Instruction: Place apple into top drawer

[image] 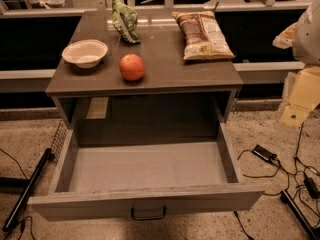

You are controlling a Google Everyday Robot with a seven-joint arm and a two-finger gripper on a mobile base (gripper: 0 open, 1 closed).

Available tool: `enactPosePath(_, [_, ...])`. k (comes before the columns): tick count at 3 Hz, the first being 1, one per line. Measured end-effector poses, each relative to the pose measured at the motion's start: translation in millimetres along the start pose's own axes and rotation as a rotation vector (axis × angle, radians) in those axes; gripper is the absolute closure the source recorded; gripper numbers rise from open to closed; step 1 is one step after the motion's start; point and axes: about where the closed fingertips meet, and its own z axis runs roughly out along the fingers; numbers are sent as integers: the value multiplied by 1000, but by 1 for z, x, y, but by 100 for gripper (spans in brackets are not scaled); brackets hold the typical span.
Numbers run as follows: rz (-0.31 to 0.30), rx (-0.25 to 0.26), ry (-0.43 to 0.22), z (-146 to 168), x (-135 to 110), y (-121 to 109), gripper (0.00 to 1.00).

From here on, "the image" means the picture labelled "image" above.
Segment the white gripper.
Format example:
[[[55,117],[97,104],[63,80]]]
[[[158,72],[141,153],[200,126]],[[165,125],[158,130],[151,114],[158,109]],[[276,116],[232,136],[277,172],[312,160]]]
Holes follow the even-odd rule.
[[[299,127],[320,104],[320,0],[314,0],[297,23],[277,35],[272,45],[288,49],[306,66],[298,73],[289,72],[285,80],[282,103],[279,107],[281,123]]]

